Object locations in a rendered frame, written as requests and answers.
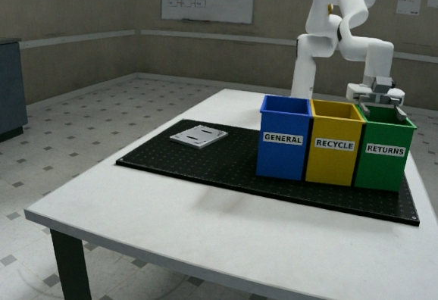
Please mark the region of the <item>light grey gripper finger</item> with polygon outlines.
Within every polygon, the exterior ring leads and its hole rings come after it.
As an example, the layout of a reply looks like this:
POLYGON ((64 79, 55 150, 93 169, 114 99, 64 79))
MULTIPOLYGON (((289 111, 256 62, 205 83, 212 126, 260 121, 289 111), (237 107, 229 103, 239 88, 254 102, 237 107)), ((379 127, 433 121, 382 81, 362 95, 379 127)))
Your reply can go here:
POLYGON ((369 117, 370 111, 367 107, 364 106, 363 102, 368 102, 368 99, 369 99, 369 102, 375 102, 376 94, 366 93, 365 95, 360 95, 359 102, 358 102, 358 105, 361 108, 361 112, 363 113, 364 116, 367 116, 367 117, 369 117))
POLYGON ((397 112, 396 117, 400 120, 406 120, 407 115, 399 108, 399 99, 392 98, 392 96, 381 95, 380 103, 394 105, 394 110, 397 112))

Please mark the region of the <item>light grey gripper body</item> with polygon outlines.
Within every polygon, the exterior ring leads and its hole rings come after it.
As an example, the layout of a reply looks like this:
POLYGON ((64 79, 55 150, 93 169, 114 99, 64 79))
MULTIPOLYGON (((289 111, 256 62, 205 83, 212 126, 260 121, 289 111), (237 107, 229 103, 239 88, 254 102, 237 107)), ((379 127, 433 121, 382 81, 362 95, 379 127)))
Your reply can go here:
POLYGON ((357 101, 359 102, 360 95, 365 95, 366 93, 369 94, 376 94, 376 100, 375 102, 370 103, 377 103, 377 104, 383 104, 380 103, 380 96, 381 95, 388 95, 392 96, 392 98, 399 99, 399 106, 403 105, 405 93, 399 89, 390 89, 387 94, 384 93, 375 93, 373 92, 373 89, 370 88, 370 86, 366 86, 363 83, 362 84, 348 84, 346 97, 349 101, 357 101))

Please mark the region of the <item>blue bin with label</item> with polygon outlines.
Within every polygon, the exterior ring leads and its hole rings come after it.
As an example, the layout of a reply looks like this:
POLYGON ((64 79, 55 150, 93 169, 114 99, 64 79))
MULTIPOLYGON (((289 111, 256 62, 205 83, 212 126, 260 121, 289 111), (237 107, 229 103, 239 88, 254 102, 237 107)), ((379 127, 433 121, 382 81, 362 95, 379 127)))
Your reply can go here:
POLYGON ((261 128, 256 175, 301 180, 309 119, 312 118, 309 99, 265 95, 259 113, 261 128))

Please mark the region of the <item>yellow recycle bin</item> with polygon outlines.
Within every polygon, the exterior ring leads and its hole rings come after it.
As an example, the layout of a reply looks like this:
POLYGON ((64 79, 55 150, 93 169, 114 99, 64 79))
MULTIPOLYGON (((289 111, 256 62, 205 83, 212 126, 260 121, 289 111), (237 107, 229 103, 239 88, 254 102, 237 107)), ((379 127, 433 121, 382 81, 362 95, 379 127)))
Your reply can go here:
POLYGON ((309 102, 312 118, 305 150, 305 181, 351 186, 365 121, 354 104, 309 102))

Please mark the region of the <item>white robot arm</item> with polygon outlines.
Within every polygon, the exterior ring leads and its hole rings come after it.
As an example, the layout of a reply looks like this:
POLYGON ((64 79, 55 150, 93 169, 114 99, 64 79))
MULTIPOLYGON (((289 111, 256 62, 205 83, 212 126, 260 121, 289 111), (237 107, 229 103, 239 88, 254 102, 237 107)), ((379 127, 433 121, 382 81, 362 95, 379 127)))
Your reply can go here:
POLYGON ((374 3, 375 0, 313 0, 305 26, 309 34, 296 40, 292 98, 311 99, 316 71, 312 57, 330 57, 337 43, 346 60, 366 62, 363 84, 370 86, 373 92, 387 94, 395 88, 396 81, 389 78, 393 44, 351 36, 349 31, 367 20, 367 8, 374 3), (333 5, 339 5, 343 19, 331 15, 333 5))

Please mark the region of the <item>green bin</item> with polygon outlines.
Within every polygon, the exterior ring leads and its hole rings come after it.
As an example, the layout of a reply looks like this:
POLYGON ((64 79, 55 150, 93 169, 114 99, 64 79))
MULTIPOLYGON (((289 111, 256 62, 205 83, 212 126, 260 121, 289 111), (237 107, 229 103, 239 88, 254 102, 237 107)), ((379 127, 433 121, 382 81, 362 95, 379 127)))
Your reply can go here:
POLYGON ((365 105, 352 181, 355 187, 399 191, 414 130, 408 119, 400 121, 394 108, 365 105))

